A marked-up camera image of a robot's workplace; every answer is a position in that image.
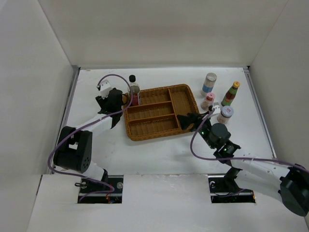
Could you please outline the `tall glass red-label bottle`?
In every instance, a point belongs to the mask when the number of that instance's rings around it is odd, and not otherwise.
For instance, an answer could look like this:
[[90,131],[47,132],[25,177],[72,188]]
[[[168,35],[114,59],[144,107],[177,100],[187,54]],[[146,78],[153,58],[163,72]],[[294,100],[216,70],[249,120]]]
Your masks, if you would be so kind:
[[136,82],[135,75],[129,76],[129,83],[130,83],[130,87],[129,87],[128,93],[129,93],[130,98],[132,99],[131,106],[141,105],[140,86]]

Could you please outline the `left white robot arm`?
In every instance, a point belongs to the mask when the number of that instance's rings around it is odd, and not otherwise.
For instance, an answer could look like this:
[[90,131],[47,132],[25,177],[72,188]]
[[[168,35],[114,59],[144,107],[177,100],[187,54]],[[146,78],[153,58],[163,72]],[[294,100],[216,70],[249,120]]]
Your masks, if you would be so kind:
[[97,96],[100,111],[89,121],[77,127],[62,128],[56,150],[49,158],[49,167],[55,165],[65,171],[59,174],[78,176],[92,181],[96,192],[108,188],[108,172],[92,161],[93,138],[110,130],[120,121],[123,112],[130,106],[131,94],[112,88],[107,97]]

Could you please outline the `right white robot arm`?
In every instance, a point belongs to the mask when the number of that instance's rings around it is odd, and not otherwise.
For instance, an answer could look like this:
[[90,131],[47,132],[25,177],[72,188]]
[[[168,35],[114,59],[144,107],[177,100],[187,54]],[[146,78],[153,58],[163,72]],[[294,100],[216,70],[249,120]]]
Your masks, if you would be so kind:
[[281,202],[294,214],[305,217],[309,213],[309,171],[299,164],[277,159],[252,157],[238,144],[230,141],[231,134],[221,123],[211,124],[211,111],[204,114],[177,115],[184,131],[199,134],[214,150],[212,161],[230,167],[224,176],[229,191],[249,189]]

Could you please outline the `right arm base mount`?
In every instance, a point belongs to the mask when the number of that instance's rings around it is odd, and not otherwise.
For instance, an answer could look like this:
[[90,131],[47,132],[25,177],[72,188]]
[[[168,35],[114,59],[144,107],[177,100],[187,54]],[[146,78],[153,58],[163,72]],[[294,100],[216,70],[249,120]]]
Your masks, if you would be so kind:
[[208,176],[212,203],[255,203],[254,192],[236,184],[239,172],[239,169],[230,168],[226,174]]

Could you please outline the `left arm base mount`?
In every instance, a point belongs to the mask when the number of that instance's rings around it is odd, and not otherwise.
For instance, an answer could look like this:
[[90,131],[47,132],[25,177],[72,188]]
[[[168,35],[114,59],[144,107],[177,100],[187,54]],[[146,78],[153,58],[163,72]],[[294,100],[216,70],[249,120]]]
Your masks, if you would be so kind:
[[124,176],[110,175],[107,183],[114,191],[106,185],[90,182],[82,179],[74,185],[79,188],[77,203],[80,204],[120,204],[122,203]]

